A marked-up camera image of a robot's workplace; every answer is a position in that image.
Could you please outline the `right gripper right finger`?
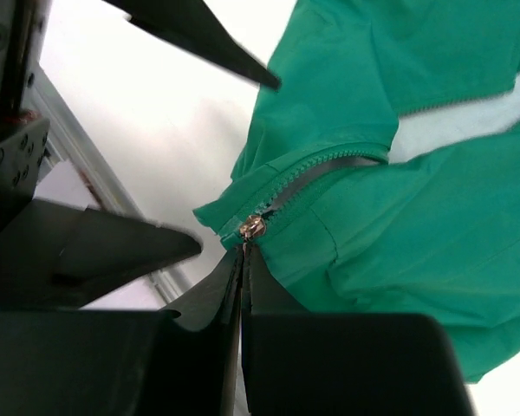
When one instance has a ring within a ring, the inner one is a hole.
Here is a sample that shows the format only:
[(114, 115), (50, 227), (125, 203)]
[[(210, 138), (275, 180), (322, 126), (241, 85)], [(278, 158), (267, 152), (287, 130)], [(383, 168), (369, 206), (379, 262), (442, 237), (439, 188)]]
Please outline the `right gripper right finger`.
[(253, 415), (471, 415), (452, 347), (432, 318), (315, 313), (244, 250), (242, 365)]

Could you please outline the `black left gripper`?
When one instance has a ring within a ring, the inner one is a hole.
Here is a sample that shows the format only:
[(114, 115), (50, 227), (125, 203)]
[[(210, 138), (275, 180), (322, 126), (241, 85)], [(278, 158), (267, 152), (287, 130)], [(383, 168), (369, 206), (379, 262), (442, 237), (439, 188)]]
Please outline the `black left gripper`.
[(0, 1), (0, 231), (33, 198), (49, 121), (29, 107), (48, 1)]

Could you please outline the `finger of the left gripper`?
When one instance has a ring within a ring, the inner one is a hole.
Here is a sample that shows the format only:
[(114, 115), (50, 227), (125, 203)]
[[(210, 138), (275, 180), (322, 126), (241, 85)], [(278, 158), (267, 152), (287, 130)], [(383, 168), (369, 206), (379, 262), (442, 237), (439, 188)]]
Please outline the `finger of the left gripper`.
[(201, 250), (180, 230), (35, 199), (0, 231), (0, 308), (79, 308)]
[(202, 0), (111, 0), (146, 33), (259, 86), (277, 91), (281, 79), (244, 49)]

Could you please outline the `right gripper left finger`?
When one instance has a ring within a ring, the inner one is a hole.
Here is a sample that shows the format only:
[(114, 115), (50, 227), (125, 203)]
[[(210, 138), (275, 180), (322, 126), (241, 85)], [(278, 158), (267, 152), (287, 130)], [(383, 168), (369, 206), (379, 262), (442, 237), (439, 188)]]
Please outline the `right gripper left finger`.
[(0, 310), (0, 415), (230, 415), (242, 255), (168, 307)]

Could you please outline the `green jacket with white lining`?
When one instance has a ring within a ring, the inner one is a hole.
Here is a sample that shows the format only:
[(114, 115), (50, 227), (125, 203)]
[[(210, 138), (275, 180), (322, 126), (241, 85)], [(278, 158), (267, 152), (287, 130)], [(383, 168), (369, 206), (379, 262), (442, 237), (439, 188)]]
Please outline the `green jacket with white lining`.
[(467, 382), (517, 354), (520, 126), (388, 155), (400, 116), (513, 88), (520, 1), (299, 1), (269, 66), (197, 220), (311, 311), (435, 318)]

